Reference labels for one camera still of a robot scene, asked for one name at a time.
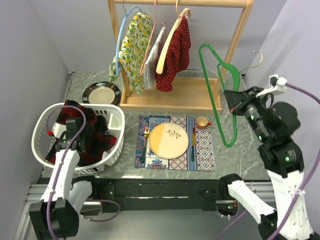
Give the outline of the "lemon print garment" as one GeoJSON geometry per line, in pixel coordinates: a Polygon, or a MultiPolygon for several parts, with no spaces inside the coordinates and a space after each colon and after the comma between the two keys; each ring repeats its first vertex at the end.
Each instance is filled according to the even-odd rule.
{"type": "Polygon", "coordinates": [[[145,59],[152,27],[150,16],[141,12],[137,13],[127,27],[118,56],[115,56],[109,65],[110,81],[113,82],[118,78],[116,73],[116,65],[118,65],[121,70],[126,72],[136,94],[141,94],[145,89],[140,69],[145,59]]]}

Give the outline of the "pink wire hanger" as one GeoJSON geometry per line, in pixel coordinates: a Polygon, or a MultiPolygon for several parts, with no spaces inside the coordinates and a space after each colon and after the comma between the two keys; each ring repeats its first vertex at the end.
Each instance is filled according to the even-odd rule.
{"type": "Polygon", "coordinates": [[[154,0],[154,4],[153,4],[153,27],[152,27],[152,30],[151,30],[151,33],[150,33],[150,37],[149,37],[149,41],[148,41],[148,44],[147,44],[147,48],[146,48],[146,52],[145,52],[145,55],[144,55],[144,59],[142,61],[142,65],[140,67],[140,71],[139,71],[139,74],[140,76],[142,76],[144,74],[144,70],[145,70],[145,62],[148,58],[148,52],[149,52],[149,49],[150,49],[150,44],[151,44],[151,41],[152,41],[152,37],[154,35],[154,31],[155,31],[155,27],[157,25],[162,25],[162,26],[166,26],[166,22],[163,21],[163,22],[160,22],[160,23],[157,23],[157,20],[156,20],[156,9],[157,9],[157,0],[154,0]]]}

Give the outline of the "beige wooden hanger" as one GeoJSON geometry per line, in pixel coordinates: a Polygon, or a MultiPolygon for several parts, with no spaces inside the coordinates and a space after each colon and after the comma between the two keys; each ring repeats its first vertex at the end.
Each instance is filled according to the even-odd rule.
{"type": "Polygon", "coordinates": [[[163,45],[162,51],[159,55],[159,59],[157,62],[157,67],[156,67],[156,73],[161,75],[163,73],[163,69],[164,69],[164,65],[165,65],[165,61],[166,61],[166,56],[167,56],[167,52],[171,43],[171,40],[173,38],[173,35],[175,33],[175,31],[177,30],[177,28],[179,27],[183,17],[191,17],[191,10],[189,8],[184,8],[181,12],[178,10],[178,4],[179,4],[179,0],[176,0],[175,2],[175,10],[176,13],[178,14],[178,18],[176,19],[175,23],[173,24],[167,38],[166,41],[163,45]]]}

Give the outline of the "light grey garment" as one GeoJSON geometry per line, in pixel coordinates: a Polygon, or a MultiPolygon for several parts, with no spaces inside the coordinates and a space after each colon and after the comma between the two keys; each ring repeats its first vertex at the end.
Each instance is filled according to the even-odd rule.
{"type": "Polygon", "coordinates": [[[156,82],[156,60],[161,54],[165,41],[166,41],[166,27],[163,26],[144,63],[144,66],[145,66],[143,71],[144,90],[152,89],[154,83],[156,82]]]}

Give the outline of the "red polka dot garment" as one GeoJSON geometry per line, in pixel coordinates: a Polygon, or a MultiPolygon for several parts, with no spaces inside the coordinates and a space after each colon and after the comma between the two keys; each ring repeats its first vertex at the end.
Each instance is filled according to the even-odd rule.
{"type": "Polygon", "coordinates": [[[162,74],[155,74],[156,89],[161,92],[171,92],[177,73],[188,68],[191,38],[188,19],[184,16],[170,42],[162,74]]]}

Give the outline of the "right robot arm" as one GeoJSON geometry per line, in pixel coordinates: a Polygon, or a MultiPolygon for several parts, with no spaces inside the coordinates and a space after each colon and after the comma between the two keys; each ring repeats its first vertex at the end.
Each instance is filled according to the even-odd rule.
{"type": "Polygon", "coordinates": [[[259,156],[271,180],[275,207],[253,193],[242,178],[228,174],[220,179],[219,194],[237,200],[255,219],[264,240],[317,240],[309,222],[304,187],[310,176],[304,175],[304,159],[292,134],[300,127],[298,112],[287,102],[272,102],[272,93],[260,96],[260,87],[245,91],[225,90],[230,113],[243,116],[257,136],[259,156]]]}

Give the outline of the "red plaid skirt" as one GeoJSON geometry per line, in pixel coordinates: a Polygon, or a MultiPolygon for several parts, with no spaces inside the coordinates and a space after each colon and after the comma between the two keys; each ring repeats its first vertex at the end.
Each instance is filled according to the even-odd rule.
{"type": "MultiPolygon", "coordinates": [[[[69,118],[82,118],[85,123],[84,129],[81,131],[82,136],[85,137],[85,149],[77,150],[80,155],[79,167],[98,163],[102,160],[103,153],[109,151],[116,144],[117,138],[106,134],[108,130],[106,119],[102,115],[96,115],[91,108],[86,108],[76,101],[67,100],[56,119],[56,123],[66,125],[66,120],[69,118]]],[[[57,143],[58,138],[45,157],[52,164],[56,162],[56,152],[60,151],[56,150],[57,143]]]]}

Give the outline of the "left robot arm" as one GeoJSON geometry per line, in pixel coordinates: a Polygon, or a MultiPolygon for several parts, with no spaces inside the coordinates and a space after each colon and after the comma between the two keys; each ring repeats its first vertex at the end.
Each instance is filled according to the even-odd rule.
{"type": "Polygon", "coordinates": [[[55,146],[55,164],[49,183],[39,202],[29,208],[29,216],[39,240],[65,240],[79,230],[80,211],[84,202],[100,194],[90,181],[72,183],[75,168],[84,152],[88,137],[81,132],[86,121],[81,117],[65,121],[66,130],[55,146]]]}

